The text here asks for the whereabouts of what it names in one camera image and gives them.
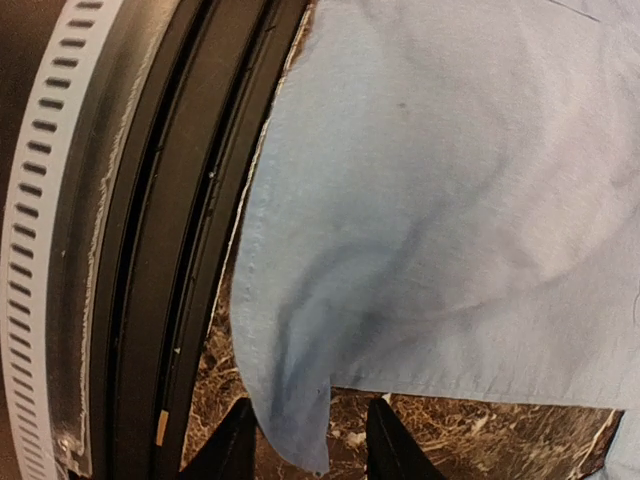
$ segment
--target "metal band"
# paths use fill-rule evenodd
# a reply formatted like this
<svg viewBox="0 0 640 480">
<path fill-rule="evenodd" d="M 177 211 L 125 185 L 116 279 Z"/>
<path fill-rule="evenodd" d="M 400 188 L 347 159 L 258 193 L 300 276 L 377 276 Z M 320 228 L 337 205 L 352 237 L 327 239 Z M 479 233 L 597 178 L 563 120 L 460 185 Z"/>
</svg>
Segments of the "metal band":
<svg viewBox="0 0 640 480">
<path fill-rule="evenodd" d="M 46 299 L 52 233 L 83 99 L 123 0 L 64 6 L 22 121 L 0 250 L 0 337 L 22 477 L 59 478 L 49 416 Z"/>
</svg>

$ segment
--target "fabric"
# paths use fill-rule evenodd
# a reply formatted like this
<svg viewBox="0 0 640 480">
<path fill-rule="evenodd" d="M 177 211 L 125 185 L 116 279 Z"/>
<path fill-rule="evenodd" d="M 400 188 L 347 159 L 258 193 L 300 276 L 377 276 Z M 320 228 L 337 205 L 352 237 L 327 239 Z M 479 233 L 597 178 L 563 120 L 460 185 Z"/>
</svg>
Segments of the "fabric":
<svg viewBox="0 0 640 480">
<path fill-rule="evenodd" d="M 285 459 L 327 470 L 332 384 L 640 408 L 635 5 L 319 2 L 231 305 Z"/>
<path fill-rule="evenodd" d="M 640 478 L 640 412 L 627 412 L 613 439 L 605 467 L 589 480 L 635 480 Z"/>
</svg>

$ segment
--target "floor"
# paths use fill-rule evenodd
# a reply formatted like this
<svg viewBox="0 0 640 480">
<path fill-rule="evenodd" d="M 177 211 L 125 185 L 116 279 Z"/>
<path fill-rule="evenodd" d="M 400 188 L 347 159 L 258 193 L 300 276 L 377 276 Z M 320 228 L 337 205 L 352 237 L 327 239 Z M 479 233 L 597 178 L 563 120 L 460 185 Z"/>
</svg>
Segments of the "floor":
<svg viewBox="0 0 640 480">
<path fill-rule="evenodd" d="M 222 298 L 229 298 L 225 280 Z M 364 425 L 373 393 L 335 389 L 328 443 L 331 479 L 365 478 Z M 200 360 L 183 464 L 235 401 L 246 396 L 231 345 L 228 303 L 214 314 Z M 452 480 L 581 479 L 602 467 L 622 413 L 391 395 L 389 403 L 431 461 Z M 256 478 L 311 480 L 258 438 Z"/>
</svg>

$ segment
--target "rubber gasket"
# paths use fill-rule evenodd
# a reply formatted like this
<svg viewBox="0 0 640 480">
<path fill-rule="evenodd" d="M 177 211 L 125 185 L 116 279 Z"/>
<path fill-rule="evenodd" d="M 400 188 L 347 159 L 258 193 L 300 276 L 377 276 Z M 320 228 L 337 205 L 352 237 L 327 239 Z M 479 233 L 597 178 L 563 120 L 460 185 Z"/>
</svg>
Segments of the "rubber gasket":
<svg viewBox="0 0 640 480">
<path fill-rule="evenodd" d="M 177 29 L 181 40 L 165 53 L 163 42 L 165 66 L 152 68 L 102 245 L 91 398 L 102 410 L 92 417 L 107 419 L 99 440 L 112 464 L 105 478 L 177 473 L 234 208 L 306 6 L 218 0 L 196 10 L 184 3 L 190 6 L 182 20 L 176 11 L 172 25 L 188 27 Z M 202 262 L 210 268 L 199 268 Z M 163 411 L 171 413 L 171 434 L 154 447 Z"/>
<path fill-rule="evenodd" d="M 123 2 L 92 72 L 80 119 L 67 157 L 50 253 L 47 296 L 47 329 L 65 332 L 48 335 L 47 361 L 64 365 L 81 349 L 85 362 L 81 377 L 84 430 L 82 444 L 67 448 L 67 466 L 84 476 L 93 476 L 87 462 L 102 461 L 101 451 L 92 452 L 89 438 L 101 428 L 103 419 L 92 417 L 91 352 L 93 305 L 100 265 L 106 212 L 113 200 L 113 185 L 121 165 L 125 140 L 141 91 L 167 26 L 179 0 Z M 82 322 L 81 336 L 74 325 Z M 63 380 L 64 367 L 51 372 L 50 385 L 61 391 L 61 399 L 50 415 L 57 424 L 71 424 L 78 415 L 74 395 Z"/>
</svg>

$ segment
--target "brown marble surface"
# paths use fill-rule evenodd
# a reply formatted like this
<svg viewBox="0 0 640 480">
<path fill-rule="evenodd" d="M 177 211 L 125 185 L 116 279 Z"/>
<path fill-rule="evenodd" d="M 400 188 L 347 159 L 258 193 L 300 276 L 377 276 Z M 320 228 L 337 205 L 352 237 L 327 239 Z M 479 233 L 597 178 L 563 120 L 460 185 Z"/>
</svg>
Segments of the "brown marble surface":
<svg viewBox="0 0 640 480">
<path fill-rule="evenodd" d="M 230 286 L 200 360 L 185 439 L 189 462 L 234 402 L 246 396 L 234 363 L 229 323 Z M 368 402 L 379 394 L 334 389 L 327 440 L 327 478 L 365 478 Z M 409 395 L 386 397 L 430 460 L 452 480 L 580 479 L 602 467 L 621 413 L 577 407 L 512 405 Z M 281 460 L 258 436 L 256 479 L 311 480 Z"/>
</svg>

